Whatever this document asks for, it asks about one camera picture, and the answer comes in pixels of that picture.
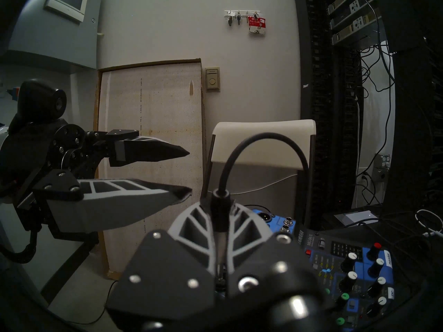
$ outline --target wall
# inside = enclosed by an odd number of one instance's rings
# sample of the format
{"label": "wall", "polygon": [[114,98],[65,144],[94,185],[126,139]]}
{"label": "wall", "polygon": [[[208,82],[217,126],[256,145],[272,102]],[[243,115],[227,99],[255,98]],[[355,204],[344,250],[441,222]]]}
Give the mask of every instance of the wall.
{"label": "wall", "polygon": [[[223,18],[227,9],[262,11],[267,18],[266,35],[249,33],[246,19],[240,26],[235,20],[229,27]],[[207,150],[220,121],[300,117],[295,0],[102,0],[98,32],[104,33],[97,42],[99,68],[192,58],[201,58],[203,68],[220,67],[221,91],[203,93]],[[259,188],[291,174],[251,167],[234,172],[228,183],[232,192]],[[289,216],[294,189],[291,178],[268,191],[237,199],[244,204],[261,202]]]}
{"label": "wall", "polygon": [[[382,46],[384,52],[387,52],[387,47]],[[374,53],[364,57],[363,60],[371,66],[374,64],[379,56],[379,52],[376,49]],[[389,56],[383,54],[386,65],[389,67]],[[395,78],[394,75],[394,65],[391,61],[391,75]],[[380,60],[370,69],[371,79],[374,81],[378,90],[387,88],[389,86],[389,76],[386,72],[386,69],[383,65],[383,62]],[[388,117],[389,112],[389,90],[384,90],[381,93],[378,93],[375,89],[374,84],[368,79],[363,87],[368,90],[365,91],[365,96],[369,95],[368,98],[364,100],[364,112],[363,112],[363,134],[361,138],[361,152],[360,152],[360,170],[359,172],[366,169],[366,167],[371,162],[375,153],[380,150],[384,141],[385,141],[385,124],[386,119]],[[395,125],[395,85],[391,87],[391,114],[389,116],[388,128],[387,128],[387,140],[386,145],[383,147],[381,154],[392,154],[392,146],[394,142],[394,125]],[[368,170],[368,173],[372,175],[373,166]],[[386,190],[387,183],[376,184],[376,198],[382,202],[384,191]],[[361,197],[362,187],[357,187],[357,207],[361,207],[366,205],[363,197]],[[373,191],[373,186],[370,184],[370,190]],[[365,191],[365,197],[367,199],[371,199],[372,195],[370,195],[367,191]]]}
{"label": "wall", "polygon": [[45,2],[29,0],[26,3],[14,27],[9,49],[95,69],[100,0],[87,0],[81,23],[44,9]]}
{"label": "wall", "polygon": [[[53,83],[54,87],[66,92],[68,102],[65,114],[62,116],[67,122],[72,121],[72,107],[70,102],[70,76],[67,74],[36,69],[26,66],[0,65],[0,77],[5,88],[11,89],[20,86],[24,80],[42,78]],[[0,98],[0,122],[9,125],[17,112],[17,102],[6,95]],[[29,232],[23,229],[13,205],[0,204],[0,223],[14,252],[22,251],[29,243]],[[51,276],[80,246],[79,242],[54,239],[46,225],[37,237],[37,252],[34,258],[23,268],[36,286],[41,290]]]}

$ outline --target white wall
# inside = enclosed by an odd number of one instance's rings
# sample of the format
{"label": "white wall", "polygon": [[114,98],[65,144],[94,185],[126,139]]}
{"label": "white wall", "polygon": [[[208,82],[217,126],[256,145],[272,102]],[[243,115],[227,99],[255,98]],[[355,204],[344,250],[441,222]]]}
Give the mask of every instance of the white wall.
{"label": "white wall", "polygon": [[[266,35],[249,33],[246,19],[240,26],[235,20],[229,27],[223,18],[227,9],[260,10],[267,19]],[[300,117],[295,0],[102,0],[98,32],[104,33],[97,42],[98,68],[193,58],[201,58],[203,68],[220,67],[221,91],[203,92],[208,151],[212,130],[220,121]],[[79,73],[78,81],[84,75]],[[84,97],[91,101],[92,93]],[[238,171],[228,189],[254,189],[288,174],[281,169],[249,167]],[[295,179],[291,178],[268,191],[237,199],[243,204],[261,202],[276,214],[289,216],[294,192]]]}
{"label": "white wall", "polygon": [[[382,46],[384,52],[387,52],[387,47]],[[379,56],[379,52],[376,49],[374,53],[369,55],[368,57],[364,57],[364,61],[371,66],[374,64]],[[389,56],[383,54],[386,65],[389,67]],[[377,62],[370,70],[371,79],[374,81],[378,90],[387,88],[389,86],[389,75],[386,72],[386,69],[383,65],[383,62],[380,58],[380,61]],[[394,65],[391,61],[391,75],[395,78],[394,75]],[[364,113],[363,113],[363,134],[361,138],[361,153],[360,153],[360,171],[363,171],[371,162],[375,153],[380,150],[381,146],[385,141],[385,124],[386,119],[388,117],[389,112],[389,89],[378,93],[375,90],[374,84],[368,79],[364,84],[369,92],[369,97],[364,100]],[[395,85],[391,87],[391,115],[388,121],[388,137],[386,140],[386,145],[383,147],[381,154],[391,154],[392,155],[392,145],[394,142],[394,125],[395,125]],[[373,166],[369,168],[368,172],[372,175]],[[386,190],[386,185],[378,183],[376,184],[376,197],[382,202],[384,191]],[[373,191],[372,184],[369,185],[370,190]],[[361,197],[362,187],[357,187],[357,207],[361,207],[366,205],[366,202]],[[367,191],[365,191],[366,199],[371,199],[372,195],[370,195]]]}
{"label": "white wall", "polygon": [[[24,80],[41,78],[54,84],[54,87],[66,92],[68,102],[63,118],[71,122],[70,76],[63,73],[36,69],[26,66],[1,65],[0,77],[7,89],[20,86]],[[17,112],[17,102],[6,93],[0,98],[0,122],[9,125]],[[13,205],[0,204],[0,223],[14,252],[21,252],[29,243],[30,232],[26,232],[16,214]],[[37,237],[37,252],[34,258],[23,267],[38,290],[41,290],[51,276],[72,255],[81,243],[54,239],[43,225]]]}

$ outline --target drywall board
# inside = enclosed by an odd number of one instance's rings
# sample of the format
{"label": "drywall board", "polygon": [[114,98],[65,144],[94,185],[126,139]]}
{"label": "drywall board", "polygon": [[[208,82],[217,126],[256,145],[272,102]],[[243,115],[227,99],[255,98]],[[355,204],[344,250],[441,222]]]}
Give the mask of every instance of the drywall board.
{"label": "drywall board", "polygon": [[149,231],[168,229],[176,216],[200,197],[203,180],[201,63],[134,67],[101,73],[98,130],[137,129],[185,148],[186,157],[157,163],[136,162],[110,167],[104,159],[99,178],[139,178],[188,186],[191,198],[133,225],[103,232],[108,276],[119,277]]}

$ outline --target mixer label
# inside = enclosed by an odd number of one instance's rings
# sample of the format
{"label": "mixer label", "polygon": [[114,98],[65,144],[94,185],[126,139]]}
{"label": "mixer label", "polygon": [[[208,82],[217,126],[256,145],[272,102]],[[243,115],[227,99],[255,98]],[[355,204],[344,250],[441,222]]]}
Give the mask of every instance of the mixer label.
{"label": "mixer label", "polygon": [[385,250],[385,259],[386,259],[386,265],[392,269],[391,254],[389,253],[388,250]]}
{"label": "mixer label", "polygon": [[388,287],[388,299],[394,299],[394,288]]}

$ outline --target thermostat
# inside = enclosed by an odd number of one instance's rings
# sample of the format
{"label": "thermostat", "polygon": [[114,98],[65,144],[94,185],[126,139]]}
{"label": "thermostat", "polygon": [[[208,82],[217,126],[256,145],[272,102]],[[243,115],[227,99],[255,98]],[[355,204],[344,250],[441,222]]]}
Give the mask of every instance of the thermostat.
{"label": "thermostat", "polygon": [[220,89],[220,68],[205,68],[206,89]]}

